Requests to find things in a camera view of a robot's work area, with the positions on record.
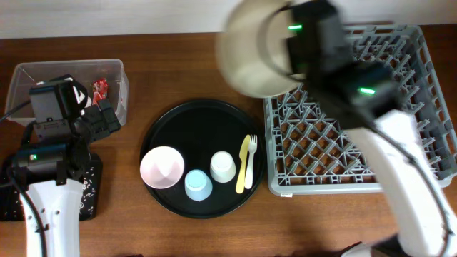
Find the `red snack wrapper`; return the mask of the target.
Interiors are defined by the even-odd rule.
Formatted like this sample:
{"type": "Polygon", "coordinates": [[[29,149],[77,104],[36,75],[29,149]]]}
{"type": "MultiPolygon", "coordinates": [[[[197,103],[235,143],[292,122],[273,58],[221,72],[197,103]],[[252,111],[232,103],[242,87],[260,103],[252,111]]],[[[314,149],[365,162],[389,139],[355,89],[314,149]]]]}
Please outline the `red snack wrapper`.
{"type": "Polygon", "coordinates": [[[91,86],[92,86],[92,91],[93,91],[93,97],[92,97],[93,105],[96,105],[98,103],[98,101],[107,98],[109,85],[105,78],[93,81],[91,86]]]}

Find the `beige plate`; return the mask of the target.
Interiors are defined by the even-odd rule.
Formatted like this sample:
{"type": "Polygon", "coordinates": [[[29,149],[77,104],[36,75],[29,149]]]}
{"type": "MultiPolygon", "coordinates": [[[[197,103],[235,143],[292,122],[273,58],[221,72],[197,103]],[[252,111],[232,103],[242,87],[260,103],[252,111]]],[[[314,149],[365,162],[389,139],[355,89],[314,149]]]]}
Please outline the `beige plate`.
{"type": "Polygon", "coordinates": [[[235,91],[253,98],[278,96],[304,82],[293,75],[286,39],[292,1],[245,0],[231,11],[217,36],[219,70],[235,91]]]}

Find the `pink bowl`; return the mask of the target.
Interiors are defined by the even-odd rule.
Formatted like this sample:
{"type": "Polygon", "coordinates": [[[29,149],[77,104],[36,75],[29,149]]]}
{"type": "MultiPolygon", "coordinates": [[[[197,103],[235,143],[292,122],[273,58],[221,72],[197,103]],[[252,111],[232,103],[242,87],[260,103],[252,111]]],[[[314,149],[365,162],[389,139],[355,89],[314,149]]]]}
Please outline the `pink bowl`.
{"type": "Polygon", "coordinates": [[[140,162],[143,182],[155,189],[174,186],[184,174],[184,158],[174,148],[159,146],[149,150],[140,162]]]}

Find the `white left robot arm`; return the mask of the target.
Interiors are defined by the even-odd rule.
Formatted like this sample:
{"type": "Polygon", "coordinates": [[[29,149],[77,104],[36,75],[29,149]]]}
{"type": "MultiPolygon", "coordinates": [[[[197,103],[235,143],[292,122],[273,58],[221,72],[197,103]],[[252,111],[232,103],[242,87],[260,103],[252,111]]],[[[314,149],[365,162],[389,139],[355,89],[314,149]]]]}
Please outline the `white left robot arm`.
{"type": "Polygon", "coordinates": [[[85,188],[99,182],[103,164],[91,143],[121,128],[109,100],[80,109],[33,103],[38,142],[24,139],[7,162],[9,185],[19,192],[28,256],[79,256],[80,208],[85,188]]]}

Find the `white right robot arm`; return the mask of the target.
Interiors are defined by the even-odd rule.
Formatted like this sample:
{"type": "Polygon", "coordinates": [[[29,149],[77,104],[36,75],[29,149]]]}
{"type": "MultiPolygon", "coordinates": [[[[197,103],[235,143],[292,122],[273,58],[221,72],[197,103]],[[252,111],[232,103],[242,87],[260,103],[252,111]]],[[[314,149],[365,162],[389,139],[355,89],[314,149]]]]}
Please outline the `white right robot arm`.
{"type": "Polygon", "coordinates": [[[338,11],[328,1],[291,6],[287,41],[294,74],[310,96],[338,120],[375,173],[398,224],[397,241],[409,256],[454,256],[456,215],[433,176],[413,114],[389,68],[357,61],[338,11]]]}

